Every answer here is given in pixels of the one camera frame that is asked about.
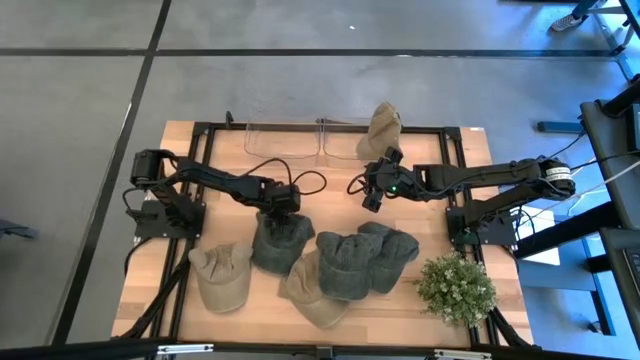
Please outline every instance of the green plant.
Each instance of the green plant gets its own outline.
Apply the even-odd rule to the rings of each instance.
[[[457,253],[425,261],[421,274],[414,285],[427,305],[423,312],[448,323],[478,326],[496,306],[496,289],[484,266]]]

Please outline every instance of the tan baseball cap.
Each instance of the tan baseball cap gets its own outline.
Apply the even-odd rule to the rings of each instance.
[[[378,160],[389,146],[400,150],[402,122],[396,108],[388,102],[380,104],[371,118],[367,134],[360,139],[356,153],[360,160]]]
[[[197,274],[198,288],[207,310],[225,313],[247,302],[251,281],[251,245],[221,244],[202,251],[189,251]]]
[[[320,253],[300,257],[289,276],[282,279],[278,296],[291,300],[298,311],[319,328],[335,325],[347,312],[349,303],[326,297],[320,290],[318,266]]]

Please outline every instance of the wooden tabletop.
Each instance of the wooden tabletop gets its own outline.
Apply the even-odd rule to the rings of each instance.
[[[161,148],[186,155],[193,122],[170,121],[165,128]],[[487,138],[482,128],[463,128],[467,166],[491,164]],[[277,344],[392,345],[392,346],[469,346],[465,327],[445,325],[440,318],[422,314],[424,304],[411,281],[418,278],[425,259],[449,253],[445,208],[446,200],[412,202],[405,199],[383,200],[377,214],[362,208],[362,195],[347,195],[348,182],[361,173],[362,163],[350,160],[361,134],[332,133],[319,152],[320,137],[313,132],[260,132],[246,137],[245,131],[218,130],[209,165],[232,174],[243,173],[277,155],[289,157],[293,176],[304,170],[318,170],[328,179],[327,188],[316,195],[304,196],[300,213],[311,218],[316,232],[333,231],[343,235],[356,232],[366,221],[376,221],[412,234],[420,242],[418,259],[409,263],[398,284],[387,295],[370,293],[367,298],[350,304],[345,317],[333,328],[321,330],[309,323],[294,306],[277,296],[279,278],[253,268],[251,288],[246,305],[229,314],[208,312],[201,302],[195,274],[190,273],[178,337],[190,341],[259,342]],[[439,140],[435,135],[402,134],[402,165],[442,163]],[[198,159],[202,156],[200,147]],[[449,144],[455,159],[453,142]],[[256,174],[286,180],[281,164],[269,164]],[[301,191],[318,188],[314,176],[302,178]],[[475,189],[476,199],[498,193],[496,188]],[[228,195],[205,190],[207,212],[199,243],[204,249],[231,242],[251,243],[256,228],[254,208],[233,201]],[[154,239],[133,255],[125,279],[113,335],[128,330],[142,314],[158,291],[168,241]],[[305,252],[315,248],[315,240],[307,243]],[[498,294],[498,306],[518,334],[531,342],[531,330],[513,259],[498,246],[483,246],[487,272]],[[161,335],[168,333],[173,298],[168,301]],[[480,329],[481,340],[488,342]]]

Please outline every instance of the gray floor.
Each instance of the gray floor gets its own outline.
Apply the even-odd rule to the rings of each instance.
[[[0,4],[0,47],[146,47],[161,1],[53,3]],[[173,2],[160,46],[606,49],[593,19],[571,33],[548,33],[550,22],[569,10],[495,0],[183,0]],[[41,231],[32,242],[0,241],[0,348],[45,341],[140,64],[135,57],[0,57],[0,151],[10,169],[0,177],[0,217]],[[132,154],[156,147],[167,120],[219,121],[226,110],[239,120],[368,117],[389,100],[408,125],[485,127],[493,159],[502,162],[563,147],[572,136],[543,135],[533,124],[575,120],[581,102],[624,86],[618,64],[601,59],[156,58],[70,341],[110,334],[134,229],[120,193],[128,187]],[[562,154],[572,164],[591,156],[585,140]],[[580,176],[581,187],[600,179],[597,168]],[[565,306],[566,299],[583,302],[583,294],[525,293],[538,344],[611,355],[611,339],[588,333]],[[554,323],[541,304],[569,314]],[[586,303],[576,311],[595,320]],[[554,341],[551,333],[570,341]],[[627,357],[638,355],[633,341],[626,346]]]

